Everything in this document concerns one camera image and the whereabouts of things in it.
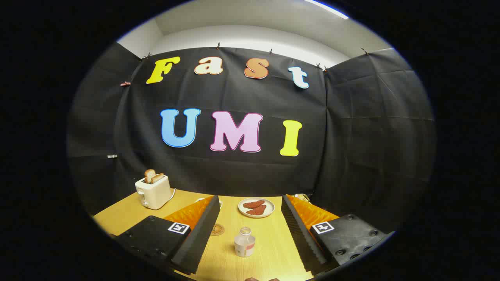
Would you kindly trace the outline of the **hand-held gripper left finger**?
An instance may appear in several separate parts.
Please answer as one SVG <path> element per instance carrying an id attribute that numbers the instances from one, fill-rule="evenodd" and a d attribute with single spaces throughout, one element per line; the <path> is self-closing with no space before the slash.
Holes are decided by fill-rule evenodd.
<path id="1" fill-rule="evenodd" d="M 111 206 L 111 235 L 129 253 L 165 271 L 195 274 L 219 214 L 219 197 L 176 195 L 158 210 L 130 195 Z"/>

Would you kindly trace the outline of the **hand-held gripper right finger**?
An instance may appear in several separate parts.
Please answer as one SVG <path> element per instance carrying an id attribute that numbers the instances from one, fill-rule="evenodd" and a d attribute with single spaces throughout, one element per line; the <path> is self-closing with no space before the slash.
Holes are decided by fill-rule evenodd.
<path id="1" fill-rule="evenodd" d="M 305 270 L 313 274 L 343 270 L 394 235 L 357 215 L 338 217 L 288 194 L 282 196 L 281 211 Z"/>

